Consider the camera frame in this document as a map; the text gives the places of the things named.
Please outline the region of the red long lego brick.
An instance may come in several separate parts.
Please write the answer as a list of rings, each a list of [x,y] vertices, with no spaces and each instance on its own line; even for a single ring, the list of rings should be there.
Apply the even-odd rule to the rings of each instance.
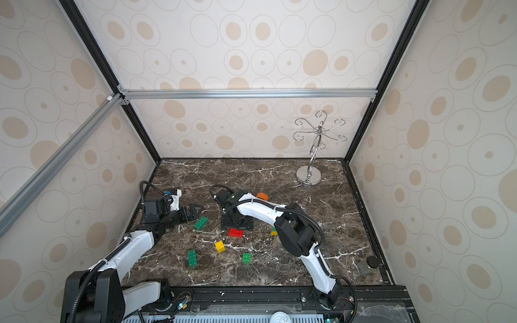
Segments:
[[[243,230],[237,230],[237,229],[229,229],[228,235],[233,238],[243,238],[244,231]]]

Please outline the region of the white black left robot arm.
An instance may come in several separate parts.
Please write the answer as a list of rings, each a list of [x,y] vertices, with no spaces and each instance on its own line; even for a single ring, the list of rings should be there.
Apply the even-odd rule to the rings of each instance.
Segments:
[[[173,304],[167,279],[152,279],[124,288],[121,281],[133,265],[174,226],[200,218],[202,205],[179,207],[179,197],[164,195],[144,200],[142,220],[136,230],[107,256],[84,271],[67,278],[61,310],[62,322],[121,322],[124,318],[151,305],[164,311]]]

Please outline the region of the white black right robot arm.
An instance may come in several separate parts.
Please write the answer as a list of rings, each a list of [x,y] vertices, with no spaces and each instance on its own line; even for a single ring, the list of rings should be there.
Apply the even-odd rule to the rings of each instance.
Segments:
[[[308,270],[319,301],[325,308],[335,307],[342,285],[338,276],[326,264],[320,247],[325,243],[323,230],[296,203],[279,205],[265,197],[254,196],[244,190],[233,191],[227,187],[213,195],[224,215],[252,217],[275,228],[282,246],[298,257]]]

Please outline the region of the green long lego brick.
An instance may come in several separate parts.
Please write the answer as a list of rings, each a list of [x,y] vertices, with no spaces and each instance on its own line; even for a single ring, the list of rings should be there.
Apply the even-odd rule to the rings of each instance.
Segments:
[[[207,224],[209,223],[209,219],[205,216],[202,216],[194,225],[194,228],[197,231],[201,231]]]
[[[187,253],[188,265],[190,267],[196,267],[198,265],[197,252],[196,250],[189,250]]]

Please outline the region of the yellow rounded lego brick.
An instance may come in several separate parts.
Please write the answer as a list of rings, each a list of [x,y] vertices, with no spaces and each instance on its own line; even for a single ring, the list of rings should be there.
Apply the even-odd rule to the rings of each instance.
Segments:
[[[222,253],[226,250],[225,244],[222,241],[216,242],[215,247],[218,253]]]

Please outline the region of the green square lego brick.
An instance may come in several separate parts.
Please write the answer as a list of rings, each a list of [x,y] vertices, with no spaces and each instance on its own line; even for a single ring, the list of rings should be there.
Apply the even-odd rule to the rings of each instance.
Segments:
[[[244,253],[242,255],[242,263],[245,265],[250,265],[252,261],[252,255],[250,253]]]

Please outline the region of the chrome jewelry stand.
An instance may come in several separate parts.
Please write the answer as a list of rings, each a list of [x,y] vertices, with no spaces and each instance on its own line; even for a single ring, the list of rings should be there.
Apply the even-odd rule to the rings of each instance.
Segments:
[[[298,182],[307,187],[312,187],[319,184],[322,180],[321,171],[315,166],[316,164],[316,155],[317,153],[326,148],[326,144],[323,142],[323,138],[326,137],[331,141],[336,142],[345,142],[347,141],[347,137],[344,135],[337,135],[336,137],[331,137],[328,135],[328,132],[336,130],[342,126],[344,126],[347,121],[343,119],[336,119],[334,123],[335,127],[330,129],[326,129],[324,124],[327,122],[328,114],[324,110],[317,110],[315,112],[315,117],[319,119],[318,125],[314,126],[304,117],[297,118],[294,121],[296,126],[300,127],[300,130],[297,130],[293,134],[293,139],[296,142],[301,142],[305,140],[304,134],[315,134],[315,138],[310,147],[310,160],[306,166],[300,167],[296,172],[296,178]]]

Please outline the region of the black round knob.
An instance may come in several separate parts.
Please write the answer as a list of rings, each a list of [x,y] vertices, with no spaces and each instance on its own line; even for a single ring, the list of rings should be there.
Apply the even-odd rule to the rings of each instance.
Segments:
[[[379,258],[377,258],[376,256],[369,256],[366,259],[366,264],[369,269],[377,269],[378,267],[380,267],[382,265],[382,261]]]

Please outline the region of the aluminium left diagonal rail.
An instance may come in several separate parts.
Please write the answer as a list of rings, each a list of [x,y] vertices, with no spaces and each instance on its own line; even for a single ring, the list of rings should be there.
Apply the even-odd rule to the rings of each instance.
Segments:
[[[55,175],[75,155],[112,110],[121,105],[122,95],[112,94],[87,121],[35,172],[1,208],[1,235],[4,236]]]

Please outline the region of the aluminium horizontal back rail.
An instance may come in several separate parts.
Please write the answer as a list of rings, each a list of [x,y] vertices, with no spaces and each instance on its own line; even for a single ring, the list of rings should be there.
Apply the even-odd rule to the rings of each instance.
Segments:
[[[122,90],[128,100],[375,98],[375,88],[249,89],[249,90]]]

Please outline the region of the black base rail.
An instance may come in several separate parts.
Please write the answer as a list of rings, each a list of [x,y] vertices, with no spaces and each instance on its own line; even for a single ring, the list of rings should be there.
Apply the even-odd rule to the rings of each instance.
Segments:
[[[269,322],[277,312],[285,322],[418,322],[405,287],[344,285],[332,306],[324,306],[311,286],[174,287],[172,305],[153,305],[126,322]]]

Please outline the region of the black vertical frame post left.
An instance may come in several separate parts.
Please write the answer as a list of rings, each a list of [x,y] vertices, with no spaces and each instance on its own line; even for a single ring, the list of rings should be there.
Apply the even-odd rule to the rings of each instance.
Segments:
[[[109,88],[115,93],[120,94],[123,99],[122,108],[128,117],[129,121],[133,125],[133,128],[136,130],[136,133],[138,134],[140,140],[144,144],[145,149],[147,149],[148,153],[150,154],[152,160],[155,164],[159,164],[162,160],[160,157],[157,149],[155,148],[154,144],[152,143],[147,131],[144,129],[144,126],[142,122],[140,121],[139,117],[137,116],[136,111],[133,109],[133,106],[128,101],[128,99],[125,98],[125,95],[122,93],[122,87],[120,85],[120,82],[118,81],[116,75],[114,74],[114,71],[112,67],[110,66],[110,63],[106,59],[104,53],[102,52],[102,49],[100,48],[98,42],[96,41],[92,31],[88,27],[86,20],[83,18],[82,14],[79,11],[79,8],[75,1],[67,1],[67,0],[60,0],[60,5],[64,9],[64,12],[66,16],[69,18],[72,26],[74,27],[75,31],[78,33],[79,37],[81,38],[83,44],[86,46],[86,49],[88,50],[90,56],[93,58],[96,66],[100,70],[103,78],[106,80],[107,84],[109,85]]]

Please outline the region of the black vertical frame post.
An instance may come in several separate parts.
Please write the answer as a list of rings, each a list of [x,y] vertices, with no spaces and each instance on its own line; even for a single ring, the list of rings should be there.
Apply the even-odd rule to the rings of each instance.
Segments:
[[[417,30],[417,27],[422,17],[424,16],[426,9],[428,8],[429,3],[430,0],[417,0],[415,2],[412,11],[409,14],[408,20],[406,21],[402,29],[401,35],[397,40],[397,43],[394,47],[394,51],[390,56],[390,59],[388,60],[385,70],[376,88],[376,97],[368,105],[365,115],[363,116],[361,123],[359,124],[358,130],[351,142],[350,148],[348,149],[347,154],[344,157],[345,165],[349,164],[352,158],[354,157],[354,154],[357,151],[358,146],[361,143],[361,140],[363,139],[364,134],[366,133],[368,126],[372,121],[373,116],[375,115],[376,110],[380,105],[380,102],[383,96],[385,95],[385,92],[389,87],[391,80],[393,79],[395,71],[397,70],[399,63],[401,62],[401,59],[405,54],[405,51],[407,50],[409,43],[413,38],[413,35]]]
[[[144,144],[145,149],[147,149],[148,153],[150,154],[152,160],[155,164],[159,164],[162,160],[160,157],[157,149],[155,148],[154,144],[152,143],[147,131],[144,129],[144,126],[142,122],[140,121],[139,117],[137,116],[136,111],[133,109],[133,106],[128,101],[128,99],[125,98],[125,95],[122,93],[122,87],[120,85],[120,82],[118,81],[116,75],[114,74],[114,71],[112,67],[110,66],[110,63],[106,59],[104,53],[102,52],[102,49],[100,48],[98,42],[96,41],[92,31],[88,27],[86,20],[83,18],[82,14],[79,11],[79,8],[75,1],[67,1],[67,0],[60,0],[60,5],[64,9],[64,12],[66,16],[69,18],[72,26],[74,27],[75,31],[78,33],[79,37],[81,38],[83,44],[86,46],[86,49],[88,50],[90,56],[93,58],[96,66],[100,70],[103,78],[106,80],[107,84],[109,85],[109,88],[115,93],[120,94],[123,99],[122,108],[128,117],[129,121],[133,125],[133,128],[136,130],[136,133],[138,134],[140,140]]]

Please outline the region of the black vertical frame post right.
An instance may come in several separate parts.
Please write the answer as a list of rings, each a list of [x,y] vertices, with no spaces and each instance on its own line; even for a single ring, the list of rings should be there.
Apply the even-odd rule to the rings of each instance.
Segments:
[[[358,130],[351,142],[350,148],[348,149],[347,154],[344,157],[345,165],[349,164],[352,158],[354,157],[354,154],[357,151],[358,146],[361,143],[361,140],[363,139],[364,134],[366,133],[368,126],[372,121],[373,116],[375,115],[376,110],[380,105],[380,102],[383,96],[385,95],[385,92],[389,87],[391,80],[393,79],[395,71],[397,70],[399,63],[401,62],[401,59],[405,54],[405,51],[407,50],[409,43],[413,38],[413,35],[417,30],[417,27],[422,17],[424,16],[426,9],[428,8],[429,3],[430,0],[417,0],[415,2],[412,11],[409,14],[408,20],[406,21],[402,29],[401,35],[397,40],[397,43],[394,47],[394,51],[390,56],[390,59],[388,60],[385,70],[376,88],[376,97],[368,105],[365,115],[363,116],[361,123],[359,124]]]

